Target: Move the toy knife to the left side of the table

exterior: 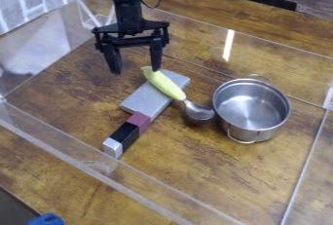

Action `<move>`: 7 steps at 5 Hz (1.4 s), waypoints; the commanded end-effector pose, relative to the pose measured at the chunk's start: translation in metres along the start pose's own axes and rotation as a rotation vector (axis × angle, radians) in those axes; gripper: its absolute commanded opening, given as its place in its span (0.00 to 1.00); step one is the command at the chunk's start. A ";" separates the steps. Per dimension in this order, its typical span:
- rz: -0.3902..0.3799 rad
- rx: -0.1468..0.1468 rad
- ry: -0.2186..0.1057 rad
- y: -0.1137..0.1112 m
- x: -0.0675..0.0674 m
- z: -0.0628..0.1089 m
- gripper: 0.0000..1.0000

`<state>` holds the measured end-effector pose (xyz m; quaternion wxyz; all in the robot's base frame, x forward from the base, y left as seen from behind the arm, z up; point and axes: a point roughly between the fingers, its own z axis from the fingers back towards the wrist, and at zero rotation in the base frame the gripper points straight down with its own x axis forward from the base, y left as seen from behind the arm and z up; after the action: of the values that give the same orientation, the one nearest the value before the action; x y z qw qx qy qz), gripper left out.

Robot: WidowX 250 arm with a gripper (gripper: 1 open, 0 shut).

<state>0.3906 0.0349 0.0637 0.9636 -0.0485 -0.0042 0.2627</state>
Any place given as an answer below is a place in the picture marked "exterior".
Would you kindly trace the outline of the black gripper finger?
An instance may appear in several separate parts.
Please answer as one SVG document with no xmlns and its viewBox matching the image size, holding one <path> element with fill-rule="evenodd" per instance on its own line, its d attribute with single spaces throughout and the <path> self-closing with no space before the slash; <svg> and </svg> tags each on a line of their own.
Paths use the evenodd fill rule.
<svg viewBox="0 0 333 225">
<path fill-rule="evenodd" d="M 103 54 L 111 72 L 119 75 L 122 71 L 122 59 L 120 59 L 119 49 L 112 45 L 104 45 Z"/>
<path fill-rule="evenodd" d="M 158 71 L 162 67 L 163 47 L 164 41 L 160 38 L 155 38 L 150 45 L 151 66 L 154 71 Z"/>
</svg>

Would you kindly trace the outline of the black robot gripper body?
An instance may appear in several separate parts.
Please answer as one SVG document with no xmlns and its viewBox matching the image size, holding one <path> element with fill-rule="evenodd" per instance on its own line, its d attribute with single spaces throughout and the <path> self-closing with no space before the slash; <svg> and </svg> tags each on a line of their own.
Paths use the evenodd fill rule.
<svg viewBox="0 0 333 225">
<path fill-rule="evenodd" d="M 92 29 L 102 52 L 132 46 L 150 46 L 154 52 L 168 43 L 168 22 L 143 18 L 140 0 L 114 0 L 116 22 Z"/>
</svg>

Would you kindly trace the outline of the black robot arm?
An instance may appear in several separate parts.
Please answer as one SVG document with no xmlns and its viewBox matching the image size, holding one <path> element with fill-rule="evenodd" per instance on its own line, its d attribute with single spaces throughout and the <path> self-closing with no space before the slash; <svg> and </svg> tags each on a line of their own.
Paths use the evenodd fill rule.
<svg viewBox="0 0 333 225">
<path fill-rule="evenodd" d="M 143 0 L 114 0 L 118 22 L 95 27 L 95 48 L 103 53 L 114 74 L 120 74 L 120 48 L 150 47 L 152 70 L 162 67 L 163 48 L 168 43 L 168 22 L 147 20 L 142 16 Z"/>
</svg>

